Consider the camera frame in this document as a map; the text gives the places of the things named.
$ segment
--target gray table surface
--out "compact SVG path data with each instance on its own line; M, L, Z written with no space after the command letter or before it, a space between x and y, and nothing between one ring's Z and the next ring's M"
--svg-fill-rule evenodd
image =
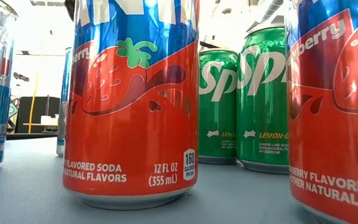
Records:
M291 197L286 175L261 174L241 165L200 164L198 183L179 200L158 208L91 208L62 185L56 138L8 141L0 166L0 223L318 223Z

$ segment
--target fanta can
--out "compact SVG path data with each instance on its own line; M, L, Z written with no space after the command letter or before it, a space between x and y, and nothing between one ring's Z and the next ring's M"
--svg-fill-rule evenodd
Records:
M358 223L358 1L290 1L291 193L319 217Z
M150 208L196 184L198 7L76 2L63 184L84 203Z

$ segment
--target green soda can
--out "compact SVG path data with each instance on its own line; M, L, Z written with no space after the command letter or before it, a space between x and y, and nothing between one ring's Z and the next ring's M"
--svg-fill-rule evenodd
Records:
M200 52L200 133L198 160L235 164L237 53Z
M284 26L257 26L245 42L237 60L237 158L246 169L287 174Z

